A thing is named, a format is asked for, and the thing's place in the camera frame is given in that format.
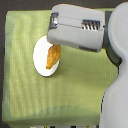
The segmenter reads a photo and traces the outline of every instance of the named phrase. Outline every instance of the green towel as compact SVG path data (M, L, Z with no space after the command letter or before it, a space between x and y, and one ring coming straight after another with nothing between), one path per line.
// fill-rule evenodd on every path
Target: green towel
M50 14L7 13L2 119L10 126L98 125L101 99L117 68L105 50L91 53L62 46L57 71L48 78L39 75L33 50L47 34Z

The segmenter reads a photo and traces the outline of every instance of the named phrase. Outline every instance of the table surface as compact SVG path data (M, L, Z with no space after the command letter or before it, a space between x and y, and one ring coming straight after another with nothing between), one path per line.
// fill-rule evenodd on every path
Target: table surface
M5 52L5 19L6 13L10 10L51 10L56 4L66 3L88 8L115 8L122 2L128 0L1 0L0 4L0 127L9 128L2 123L2 99L4 79L4 52Z

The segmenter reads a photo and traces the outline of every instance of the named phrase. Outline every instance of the orange object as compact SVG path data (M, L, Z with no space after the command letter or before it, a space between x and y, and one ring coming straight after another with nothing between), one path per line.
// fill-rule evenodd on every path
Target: orange object
M60 59L61 47L60 45L53 45L48 50L46 69L51 69L54 64Z

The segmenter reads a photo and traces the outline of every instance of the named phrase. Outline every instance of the gray robot arm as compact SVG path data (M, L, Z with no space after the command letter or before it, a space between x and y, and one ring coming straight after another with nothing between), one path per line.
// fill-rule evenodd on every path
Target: gray robot arm
M105 46L114 62L121 63L116 81L102 99L100 128L128 127L128 2L112 12L104 45L105 16L102 12L61 4L52 9L47 40L85 51L99 52Z

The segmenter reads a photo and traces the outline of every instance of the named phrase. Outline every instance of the yellow-green cloth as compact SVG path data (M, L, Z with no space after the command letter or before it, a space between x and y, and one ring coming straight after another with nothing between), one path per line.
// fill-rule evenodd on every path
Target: yellow-green cloth
M50 14L7 13L2 120L10 126L97 125L102 96L116 79L117 68L105 50L91 53L62 46L57 71L48 78L39 75L33 50L47 34Z

